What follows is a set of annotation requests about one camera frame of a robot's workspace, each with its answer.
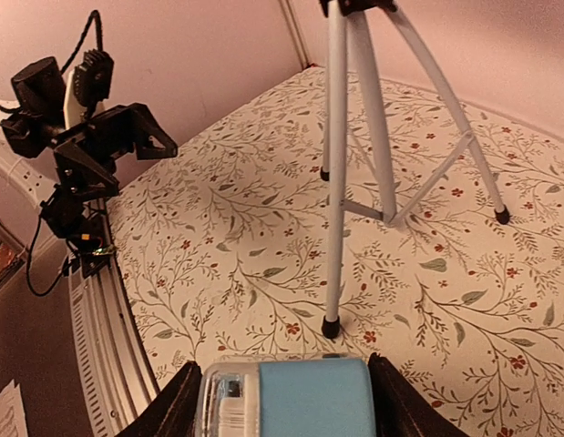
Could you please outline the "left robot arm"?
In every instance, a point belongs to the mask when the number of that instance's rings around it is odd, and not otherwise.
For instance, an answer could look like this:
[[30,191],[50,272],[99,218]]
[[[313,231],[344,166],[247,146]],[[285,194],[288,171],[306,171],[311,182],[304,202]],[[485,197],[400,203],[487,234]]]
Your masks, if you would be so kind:
[[94,241],[99,236],[84,208],[119,193],[117,159],[129,153],[139,160],[174,158],[178,146],[146,105],[104,108],[114,61],[103,47],[99,11],[90,13],[85,28],[96,30],[97,45],[78,65],[68,59],[60,66],[48,56],[12,77],[18,105],[0,105],[0,138],[22,158],[52,148],[59,181],[40,201],[39,217],[60,239]]

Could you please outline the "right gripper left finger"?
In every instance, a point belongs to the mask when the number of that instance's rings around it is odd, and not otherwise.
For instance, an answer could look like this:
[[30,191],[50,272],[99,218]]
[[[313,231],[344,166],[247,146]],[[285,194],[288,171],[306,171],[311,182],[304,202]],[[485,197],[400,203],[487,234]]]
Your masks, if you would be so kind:
[[200,366],[187,361],[147,409],[118,436],[192,436],[201,378]]

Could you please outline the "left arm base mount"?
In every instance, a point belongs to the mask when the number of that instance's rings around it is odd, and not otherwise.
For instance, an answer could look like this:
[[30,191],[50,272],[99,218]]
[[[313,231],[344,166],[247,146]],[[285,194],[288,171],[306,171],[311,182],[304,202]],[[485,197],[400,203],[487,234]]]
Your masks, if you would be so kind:
[[78,259],[84,279],[97,274],[115,255],[117,248],[96,232],[79,231],[65,237],[67,247]]

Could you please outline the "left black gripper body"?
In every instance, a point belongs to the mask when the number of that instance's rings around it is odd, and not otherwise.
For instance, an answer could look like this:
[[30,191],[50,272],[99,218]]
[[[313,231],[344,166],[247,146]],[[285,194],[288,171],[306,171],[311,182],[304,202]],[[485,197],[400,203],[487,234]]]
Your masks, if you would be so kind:
[[140,103],[117,105],[55,137],[54,156],[85,152],[93,159],[120,158],[137,150]]

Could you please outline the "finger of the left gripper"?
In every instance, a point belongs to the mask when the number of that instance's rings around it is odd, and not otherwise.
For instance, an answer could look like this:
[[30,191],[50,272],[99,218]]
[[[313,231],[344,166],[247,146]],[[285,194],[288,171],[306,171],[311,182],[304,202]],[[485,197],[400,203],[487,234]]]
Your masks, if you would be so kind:
[[78,200],[118,195],[118,180],[77,144],[56,147],[54,156],[60,186]]
[[128,112],[137,159],[175,158],[178,155],[177,143],[162,129],[146,105],[131,104]]

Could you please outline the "light blue music stand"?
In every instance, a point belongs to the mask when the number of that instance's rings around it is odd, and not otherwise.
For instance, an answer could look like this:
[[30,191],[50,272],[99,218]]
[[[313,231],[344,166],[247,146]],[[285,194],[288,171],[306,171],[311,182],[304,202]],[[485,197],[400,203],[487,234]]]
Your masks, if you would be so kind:
[[[320,175],[330,187],[327,199],[329,206],[328,279],[322,334],[325,338],[333,340],[341,331],[339,304],[342,297],[345,213],[350,212],[380,221],[388,228],[399,226],[405,216],[465,151],[471,153],[476,163],[492,200],[497,222],[501,225],[508,224],[510,213],[499,193],[497,183],[464,109],[439,64],[403,9],[394,1],[323,1],[321,8],[328,25],[328,57],[325,68],[326,117],[323,125],[323,164]],[[385,13],[406,41],[435,86],[460,133],[454,149],[402,208],[397,206],[395,198],[395,173],[386,123],[385,103],[366,18],[367,11],[374,8]],[[378,185],[383,206],[381,209],[352,201],[345,194],[347,136],[350,132],[347,63],[350,58],[355,62],[371,139],[371,149],[365,152],[363,157]]]

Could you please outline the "blue metronome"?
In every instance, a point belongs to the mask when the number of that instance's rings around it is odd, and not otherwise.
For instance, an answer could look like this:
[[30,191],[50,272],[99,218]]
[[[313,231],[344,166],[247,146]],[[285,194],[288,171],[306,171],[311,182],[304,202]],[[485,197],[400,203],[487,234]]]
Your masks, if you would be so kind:
[[197,436],[374,436],[366,363],[344,354],[213,363],[201,380]]

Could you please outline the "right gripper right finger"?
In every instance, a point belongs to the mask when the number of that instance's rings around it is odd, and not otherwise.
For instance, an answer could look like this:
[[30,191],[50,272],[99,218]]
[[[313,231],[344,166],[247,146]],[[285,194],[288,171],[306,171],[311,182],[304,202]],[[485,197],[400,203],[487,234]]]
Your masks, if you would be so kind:
[[440,415],[386,357],[372,353],[367,367],[377,436],[467,437]]

